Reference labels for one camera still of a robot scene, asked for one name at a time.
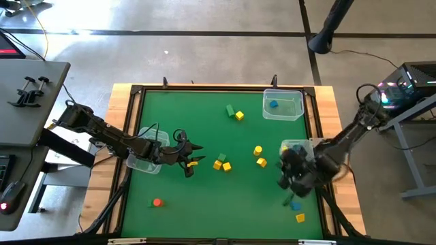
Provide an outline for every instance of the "yellow cable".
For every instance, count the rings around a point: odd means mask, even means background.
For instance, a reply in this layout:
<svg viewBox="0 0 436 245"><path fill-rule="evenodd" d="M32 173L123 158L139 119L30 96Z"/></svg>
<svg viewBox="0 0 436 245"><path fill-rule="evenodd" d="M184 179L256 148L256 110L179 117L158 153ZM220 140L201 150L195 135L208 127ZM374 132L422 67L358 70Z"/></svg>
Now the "yellow cable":
<svg viewBox="0 0 436 245"><path fill-rule="evenodd" d="M44 27L41 24L41 21L39 20L39 18L36 16L35 12L32 10L32 8L30 7L29 3L27 2L27 0L23 0L25 2L25 5L27 6L27 8L30 10L30 12L32 13L33 17L35 17L35 19L38 21L38 23L41 26L42 32L44 33L44 37L46 37L46 51L44 53L44 59L47 56L47 52L48 52L48 38L47 38L47 33L46 30L44 29Z"/></svg>

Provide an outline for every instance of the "blue block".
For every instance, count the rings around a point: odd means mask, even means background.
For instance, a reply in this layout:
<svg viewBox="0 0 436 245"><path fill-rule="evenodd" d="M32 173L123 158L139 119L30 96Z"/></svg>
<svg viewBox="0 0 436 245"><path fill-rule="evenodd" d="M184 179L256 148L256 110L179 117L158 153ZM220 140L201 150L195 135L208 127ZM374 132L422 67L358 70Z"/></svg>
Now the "blue block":
<svg viewBox="0 0 436 245"><path fill-rule="evenodd" d="M300 210L301 209L301 203L298 203L296 201L291 201L291 209L292 210Z"/></svg>
<svg viewBox="0 0 436 245"><path fill-rule="evenodd" d="M279 106L279 104L277 103L277 101L271 101L271 102L270 102L270 107L272 107L272 108L276 108L277 106Z"/></svg>

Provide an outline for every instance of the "yellow cylinder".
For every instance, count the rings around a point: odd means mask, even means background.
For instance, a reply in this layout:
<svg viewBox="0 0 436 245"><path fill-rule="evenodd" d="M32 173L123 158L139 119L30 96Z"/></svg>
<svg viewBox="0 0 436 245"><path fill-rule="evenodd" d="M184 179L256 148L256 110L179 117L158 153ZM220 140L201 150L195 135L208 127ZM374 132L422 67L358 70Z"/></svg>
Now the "yellow cylinder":
<svg viewBox="0 0 436 245"><path fill-rule="evenodd" d="M261 146L256 146L256 147L254 148L254 152L253 152L253 154L254 154L255 156L259 156L260 153L262 153L262 147L261 147Z"/></svg>

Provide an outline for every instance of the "yellow block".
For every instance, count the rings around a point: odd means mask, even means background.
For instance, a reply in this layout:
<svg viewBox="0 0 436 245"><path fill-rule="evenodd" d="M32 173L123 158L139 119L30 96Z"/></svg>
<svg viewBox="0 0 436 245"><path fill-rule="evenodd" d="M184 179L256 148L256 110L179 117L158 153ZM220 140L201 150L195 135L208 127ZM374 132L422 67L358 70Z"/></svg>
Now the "yellow block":
<svg viewBox="0 0 436 245"><path fill-rule="evenodd" d="M261 146L256 146L256 147L254 148L254 152L253 152L253 154L254 154L255 156L259 156L260 153L262 153L262 147L261 147Z"/></svg>
<svg viewBox="0 0 436 245"><path fill-rule="evenodd" d="M187 167L191 167L194 165L198 165L198 162L190 162L190 163L186 164Z"/></svg>
<svg viewBox="0 0 436 245"><path fill-rule="evenodd" d="M230 165L230 163L224 163L223 169L225 172L228 172L228 171L232 170L232 166Z"/></svg>
<svg viewBox="0 0 436 245"><path fill-rule="evenodd" d="M243 112L239 111L235 114L236 119L242 120L244 118Z"/></svg>
<svg viewBox="0 0 436 245"><path fill-rule="evenodd" d="M305 221L305 214L296 215L295 218L297 219L297 223L302 223Z"/></svg>
<svg viewBox="0 0 436 245"><path fill-rule="evenodd" d="M216 161L213 163L213 168L216 169L216 170L220 170L222 165L223 165L222 162L216 160Z"/></svg>
<svg viewBox="0 0 436 245"><path fill-rule="evenodd" d="M266 166L266 160L263 159L262 157L258 159L258 161L256 162L257 164L259 164L262 167Z"/></svg>

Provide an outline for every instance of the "desk leg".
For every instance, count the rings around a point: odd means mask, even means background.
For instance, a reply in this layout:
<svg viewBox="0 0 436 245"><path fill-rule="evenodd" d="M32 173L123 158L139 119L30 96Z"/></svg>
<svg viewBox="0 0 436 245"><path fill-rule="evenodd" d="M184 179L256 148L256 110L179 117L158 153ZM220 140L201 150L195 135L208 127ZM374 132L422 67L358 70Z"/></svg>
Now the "desk leg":
<svg viewBox="0 0 436 245"><path fill-rule="evenodd" d="M36 214L40 208L42 196L44 196L44 192L46 191L47 185L44 184L44 181L46 179L47 174L44 173L44 175L41 178L41 182L38 185L38 189L36 190L35 197L33 198L32 204L29 208L29 213Z"/></svg>

